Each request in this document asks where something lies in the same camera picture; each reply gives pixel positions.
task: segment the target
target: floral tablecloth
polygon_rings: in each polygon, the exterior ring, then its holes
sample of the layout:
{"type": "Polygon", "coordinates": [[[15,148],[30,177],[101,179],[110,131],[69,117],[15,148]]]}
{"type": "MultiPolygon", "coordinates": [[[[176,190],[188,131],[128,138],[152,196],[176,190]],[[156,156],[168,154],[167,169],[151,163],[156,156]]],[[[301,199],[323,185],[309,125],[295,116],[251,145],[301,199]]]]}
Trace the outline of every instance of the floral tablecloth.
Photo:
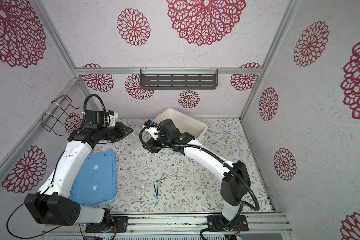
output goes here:
{"type": "MultiPolygon", "coordinates": [[[[114,151],[117,193],[114,199],[95,205],[112,212],[219,212],[223,208],[217,178],[198,162],[170,149],[151,154],[142,148],[139,132],[147,119],[119,119],[134,129],[134,135],[113,144],[98,144],[92,154],[114,151]],[[153,182],[157,187],[156,198],[153,182]]],[[[243,129],[238,119],[198,119],[208,126],[203,144],[221,157],[242,160],[261,206],[273,212],[261,183],[243,129]]],[[[248,201],[253,204],[249,194],[248,201]]],[[[243,212],[252,212],[244,207],[243,212]]]]}

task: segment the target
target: beige plastic bin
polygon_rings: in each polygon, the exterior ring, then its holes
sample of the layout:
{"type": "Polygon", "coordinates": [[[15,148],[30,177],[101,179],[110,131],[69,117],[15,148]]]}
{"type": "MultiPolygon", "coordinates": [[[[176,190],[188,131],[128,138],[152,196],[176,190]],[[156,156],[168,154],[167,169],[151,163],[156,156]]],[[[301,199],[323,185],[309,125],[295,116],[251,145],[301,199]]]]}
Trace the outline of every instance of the beige plastic bin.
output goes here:
{"type": "Polygon", "coordinates": [[[191,118],[184,113],[181,113],[173,108],[168,108],[162,114],[154,119],[154,122],[160,123],[165,119],[171,119],[180,132],[187,132],[194,136],[200,143],[205,140],[205,132],[208,126],[194,118],[191,118]]]}

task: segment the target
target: table surface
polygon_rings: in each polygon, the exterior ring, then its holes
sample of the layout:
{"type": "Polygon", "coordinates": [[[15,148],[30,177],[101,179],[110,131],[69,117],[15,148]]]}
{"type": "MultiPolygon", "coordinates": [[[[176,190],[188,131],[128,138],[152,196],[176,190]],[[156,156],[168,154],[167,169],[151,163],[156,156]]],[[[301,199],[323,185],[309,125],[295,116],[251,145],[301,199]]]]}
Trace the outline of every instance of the table surface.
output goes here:
{"type": "MultiPolygon", "coordinates": [[[[273,212],[239,119],[198,119],[208,126],[203,145],[227,160],[245,163],[260,212],[273,212]]],[[[134,135],[113,144],[98,144],[91,154],[114,151],[117,193],[94,205],[117,212],[219,212],[220,183],[205,167],[170,149],[151,154],[142,148],[139,132],[147,119],[119,119],[134,135]],[[153,181],[159,182],[156,198],[153,181]]],[[[253,204],[249,194],[248,201],[253,204]]],[[[243,212],[252,212],[247,206],[243,212]]]]}

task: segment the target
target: ventilation grille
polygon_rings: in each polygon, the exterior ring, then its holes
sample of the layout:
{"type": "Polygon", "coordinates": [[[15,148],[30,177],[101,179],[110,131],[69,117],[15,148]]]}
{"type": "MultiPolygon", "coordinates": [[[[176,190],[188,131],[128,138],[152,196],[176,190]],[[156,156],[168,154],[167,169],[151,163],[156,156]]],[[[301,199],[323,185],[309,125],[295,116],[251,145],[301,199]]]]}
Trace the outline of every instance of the ventilation grille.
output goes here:
{"type": "Polygon", "coordinates": [[[216,89],[218,84],[216,74],[143,74],[140,69],[140,84],[142,89],[216,89]]]}
{"type": "MultiPolygon", "coordinates": [[[[225,240],[224,234],[205,234],[208,240],[225,240]]],[[[112,236],[100,236],[102,238],[111,239],[112,236]]],[[[80,236],[52,236],[50,240],[82,240],[80,236]]],[[[120,235],[115,237],[114,240],[202,240],[199,234],[188,235],[120,235]]]]}

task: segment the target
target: blue lid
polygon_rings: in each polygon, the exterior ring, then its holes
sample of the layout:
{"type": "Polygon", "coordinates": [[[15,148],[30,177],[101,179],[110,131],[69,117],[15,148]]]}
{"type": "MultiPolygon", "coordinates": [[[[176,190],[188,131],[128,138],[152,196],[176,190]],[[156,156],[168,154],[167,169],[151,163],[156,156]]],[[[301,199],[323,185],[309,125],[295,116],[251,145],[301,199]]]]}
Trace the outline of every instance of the blue lid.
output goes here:
{"type": "Polygon", "coordinates": [[[90,206],[114,198],[116,195],[115,152],[89,155],[72,184],[71,200],[90,206]]]}

